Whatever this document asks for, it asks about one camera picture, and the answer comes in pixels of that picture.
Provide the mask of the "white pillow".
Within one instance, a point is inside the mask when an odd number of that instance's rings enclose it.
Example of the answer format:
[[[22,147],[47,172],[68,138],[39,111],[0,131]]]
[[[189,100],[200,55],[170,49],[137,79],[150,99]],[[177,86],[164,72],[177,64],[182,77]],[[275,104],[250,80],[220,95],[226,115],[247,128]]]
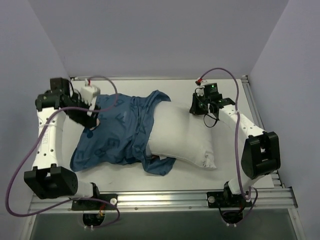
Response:
[[[152,155],[216,169],[211,131],[200,116],[181,103],[162,101],[153,112],[154,123],[147,149]]]

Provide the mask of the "blue cartoon print pillowcase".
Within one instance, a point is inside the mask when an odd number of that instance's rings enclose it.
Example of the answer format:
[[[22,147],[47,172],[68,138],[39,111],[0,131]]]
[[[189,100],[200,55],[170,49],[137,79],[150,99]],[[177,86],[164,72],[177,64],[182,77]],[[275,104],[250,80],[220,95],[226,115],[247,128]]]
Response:
[[[79,172],[104,162],[116,165],[141,163],[149,174],[168,174],[175,158],[156,157],[148,141],[157,104],[170,100],[159,90],[154,90],[147,97],[120,93],[98,95],[95,103],[103,109],[98,114],[99,125],[93,130],[83,129],[70,159],[70,169]]]

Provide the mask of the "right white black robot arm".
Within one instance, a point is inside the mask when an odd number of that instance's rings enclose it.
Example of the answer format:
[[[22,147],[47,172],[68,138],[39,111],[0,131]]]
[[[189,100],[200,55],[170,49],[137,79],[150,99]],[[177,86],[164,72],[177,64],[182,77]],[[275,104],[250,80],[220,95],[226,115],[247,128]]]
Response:
[[[234,206],[240,195],[248,200],[253,185],[281,167],[279,137],[249,120],[239,110],[238,101],[224,98],[217,83],[197,83],[189,112],[222,122],[234,130],[236,177],[229,180],[222,193],[223,203]]]

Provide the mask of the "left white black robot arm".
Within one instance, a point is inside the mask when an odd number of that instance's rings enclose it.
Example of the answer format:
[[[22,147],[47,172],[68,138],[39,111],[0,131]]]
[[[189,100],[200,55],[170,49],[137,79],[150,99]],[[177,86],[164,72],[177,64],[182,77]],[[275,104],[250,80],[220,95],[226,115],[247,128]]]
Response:
[[[63,166],[63,127],[67,118],[85,128],[97,126],[100,107],[92,100],[101,90],[87,81],[74,92],[68,79],[50,79],[50,89],[35,100],[39,122],[36,156],[32,169],[24,173],[24,182],[40,199],[83,198],[90,210],[100,206],[99,189],[93,182],[79,181],[75,172]]]

